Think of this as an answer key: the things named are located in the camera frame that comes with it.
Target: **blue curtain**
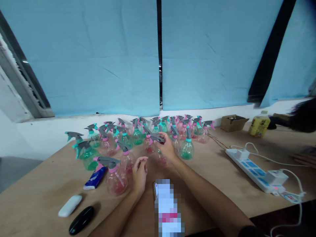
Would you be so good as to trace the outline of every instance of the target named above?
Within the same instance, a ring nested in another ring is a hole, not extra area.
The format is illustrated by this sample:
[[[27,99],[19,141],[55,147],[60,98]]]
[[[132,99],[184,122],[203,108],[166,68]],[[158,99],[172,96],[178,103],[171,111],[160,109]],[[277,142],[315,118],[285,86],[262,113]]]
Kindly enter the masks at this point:
[[[302,98],[316,78],[316,6],[296,0],[261,107]]]
[[[162,0],[163,109],[247,104],[282,0]]]
[[[159,114],[155,0],[1,0],[56,116]]]

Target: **spray bottle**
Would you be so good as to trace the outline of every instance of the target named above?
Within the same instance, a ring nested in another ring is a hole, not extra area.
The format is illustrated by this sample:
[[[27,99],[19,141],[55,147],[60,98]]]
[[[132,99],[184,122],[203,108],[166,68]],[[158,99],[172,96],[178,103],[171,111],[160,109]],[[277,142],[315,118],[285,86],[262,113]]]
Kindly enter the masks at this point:
[[[76,143],[77,144],[83,141],[83,139],[81,138],[81,136],[83,136],[83,134],[76,133],[76,132],[65,132],[65,134],[68,135],[68,140],[67,141],[69,141],[73,137],[76,138]]]
[[[173,133],[172,135],[172,144],[173,144],[173,147],[174,147],[174,150],[175,150],[175,153],[177,155],[179,155],[179,151],[180,151],[180,148],[181,148],[181,143],[180,143],[180,140],[178,139],[178,130],[176,127],[171,127],[171,131]]]
[[[192,129],[191,129],[191,136],[192,139],[197,139],[199,134],[199,129],[197,123],[200,121],[200,118],[193,119]]]
[[[96,123],[89,125],[85,129],[89,130],[88,139],[91,141],[90,145],[93,148],[99,147],[99,134],[95,133],[93,129],[97,130],[98,127],[96,126]]]
[[[136,122],[137,120],[135,120],[135,130],[133,133],[133,141],[134,141],[134,145],[140,145],[143,143],[144,141],[144,137],[141,131],[139,131],[138,129],[138,123]]]
[[[182,143],[179,154],[185,160],[190,160],[194,156],[194,146],[191,140],[191,131],[189,126],[187,126],[187,138]]]
[[[201,124],[202,116],[197,116],[197,117],[200,119],[200,121],[197,122],[197,128],[200,130],[200,129],[202,129],[202,124]]]
[[[86,170],[93,171],[98,165],[95,161],[93,161],[93,157],[100,156],[100,153],[90,146],[90,142],[91,141],[83,141],[73,145],[72,147],[77,148],[76,159],[80,158],[82,160]]]
[[[179,139],[181,141],[184,141],[187,137],[187,124],[191,127],[191,123],[190,123],[190,120],[188,119],[185,119],[185,120],[182,120],[182,128],[179,130],[179,134],[180,134],[180,137]]]
[[[102,142],[100,145],[100,154],[103,156],[112,157],[116,154],[115,144],[112,140],[109,139],[108,134],[101,129],[100,133],[102,134]]]
[[[160,132],[160,131],[159,131],[159,128],[158,128],[158,124],[160,124],[160,120],[157,120],[157,121],[155,121],[155,123],[154,123],[154,128],[153,128],[153,130],[152,130],[152,134],[153,134],[153,135],[158,135],[158,133]]]
[[[150,155],[155,152],[155,145],[153,140],[150,138],[151,132],[147,127],[144,127],[144,131],[146,132],[146,138],[144,140],[143,146],[147,155]]]
[[[170,122],[170,121],[169,121],[169,116],[164,116],[163,118],[161,118],[162,131],[165,132],[165,133],[168,132],[168,127],[167,127],[167,125],[166,125],[166,120],[167,120],[168,122]]]
[[[183,120],[183,116],[177,115],[177,121],[176,121],[177,126],[176,126],[176,128],[177,128],[178,132],[182,128],[182,125],[183,125],[182,120]]]
[[[109,169],[105,176],[109,193],[114,196],[122,195],[127,188],[128,181],[125,171],[119,168],[121,161],[104,156],[94,157],[93,160],[99,163],[98,167],[107,166]]]
[[[130,152],[131,147],[129,147],[125,142],[116,140],[116,143],[118,144],[116,150],[121,148],[123,151],[123,155],[120,158],[122,161],[122,168],[125,170],[127,175],[131,175],[133,172],[133,166],[137,159],[134,154]]]
[[[118,127],[118,130],[120,132],[122,132],[121,141],[125,142],[130,148],[133,148],[133,140],[131,139],[131,137],[126,132],[127,129],[128,128]]]
[[[214,130],[214,125],[213,125],[214,121],[208,120],[208,121],[204,121],[203,124],[203,129],[200,131],[199,135],[198,135],[198,139],[197,141],[199,143],[208,143],[208,141],[210,140],[210,137],[207,134],[207,126],[210,125]]]
[[[157,141],[157,142],[159,142],[160,144],[165,144],[165,139],[163,139],[162,137],[159,137],[158,135],[151,135],[150,136],[150,139],[152,140],[152,141]],[[160,151],[160,149],[155,149],[155,150],[157,150],[157,152],[155,152],[155,156],[157,157],[157,159],[158,159],[158,163],[160,164],[160,165],[162,165],[162,166],[165,166],[166,164],[167,164],[167,159],[166,159],[166,157],[161,153],[161,151]]]
[[[155,122],[156,122],[157,120],[159,120],[159,119],[160,119],[160,116],[154,117],[154,118],[151,119],[151,121],[152,121],[152,124],[151,124],[151,126],[150,126],[150,130],[151,130],[151,131],[154,129]]]
[[[129,128],[126,127],[125,122],[124,122],[123,119],[118,118],[118,124],[121,125],[121,127],[126,128],[127,134],[128,134],[130,137],[132,136],[132,134],[131,134]]]

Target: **human hand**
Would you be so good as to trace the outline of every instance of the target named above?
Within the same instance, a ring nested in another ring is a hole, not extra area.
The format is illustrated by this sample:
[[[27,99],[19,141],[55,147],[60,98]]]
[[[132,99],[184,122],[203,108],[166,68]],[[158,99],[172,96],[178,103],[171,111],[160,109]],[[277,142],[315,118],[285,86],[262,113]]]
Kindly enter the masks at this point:
[[[145,190],[148,157],[142,156],[137,159],[133,167],[133,191],[142,195]]]
[[[157,141],[154,141],[155,145],[158,147],[158,149],[162,152],[162,154],[167,158],[173,161],[174,159],[178,159],[178,156],[174,150],[174,146],[172,144],[172,141],[167,133],[159,132],[159,135],[165,139],[165,144],[160,144]]]

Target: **cardboard box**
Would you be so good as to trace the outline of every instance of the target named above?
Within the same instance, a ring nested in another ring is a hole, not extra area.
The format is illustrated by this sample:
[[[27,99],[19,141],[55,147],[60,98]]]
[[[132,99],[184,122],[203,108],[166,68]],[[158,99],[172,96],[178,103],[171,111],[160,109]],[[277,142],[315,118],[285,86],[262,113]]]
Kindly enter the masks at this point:
[[[244,128],[245,123],[248,121],[248,118],[240,117],[238,115],[228,115],[222,117],[221,129],[226,132],[235,132],[242,130]]]

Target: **white power strip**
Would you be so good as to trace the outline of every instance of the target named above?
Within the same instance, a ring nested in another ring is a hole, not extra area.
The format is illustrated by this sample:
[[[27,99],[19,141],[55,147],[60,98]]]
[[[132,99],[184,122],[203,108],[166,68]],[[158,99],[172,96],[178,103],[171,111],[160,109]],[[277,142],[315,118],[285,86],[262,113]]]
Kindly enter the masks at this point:
[[[226,154],[265,192],[273,193],[278,195],[278,193],[285,191],[285,188],[279,184],[269,184],[267,182],[267,173],[264,172],[260,167],[258,167],[254,162],[249,158],[249,152],[246,151],[242,154],[241,150],[238,149],[226,149]]]

